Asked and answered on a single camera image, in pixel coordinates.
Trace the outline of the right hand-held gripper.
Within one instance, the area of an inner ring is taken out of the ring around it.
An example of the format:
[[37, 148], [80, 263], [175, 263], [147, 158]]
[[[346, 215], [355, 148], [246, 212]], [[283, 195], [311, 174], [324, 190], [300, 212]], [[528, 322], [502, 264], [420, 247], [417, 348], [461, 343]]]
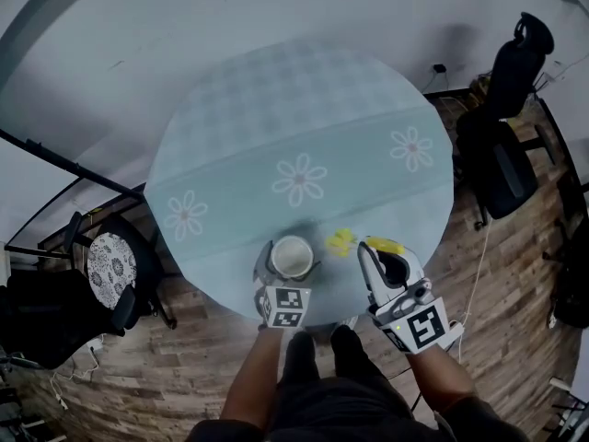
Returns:
[[[374, 325], [406, 355], [417, 355], [434, 345], [447, 350], [461, 337], [461, 324], [451, 323], [445, 303], [432, 293], [432, 283], [416, 254], [376, 252], [364, 241], [357, 249]], [[384, 275], [389, 288], [385, 287]]]

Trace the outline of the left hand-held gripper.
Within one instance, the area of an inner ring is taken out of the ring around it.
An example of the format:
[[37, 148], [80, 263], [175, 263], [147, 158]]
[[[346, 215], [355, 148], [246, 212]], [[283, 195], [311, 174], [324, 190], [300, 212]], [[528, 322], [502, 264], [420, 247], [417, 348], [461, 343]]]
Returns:
[[[270, 240], [262, 248], [254, 265], [256, 310], [268, 328], [301, 328], [309, 308], [311, 290], [286, 286], [275, 280], [276, 272], [271, 264], [272, 249], [273, 242]], [[321, 261], [314, 262], [309, 271], [300, 278], [300, 282], [309, 282], [320, 264]]]

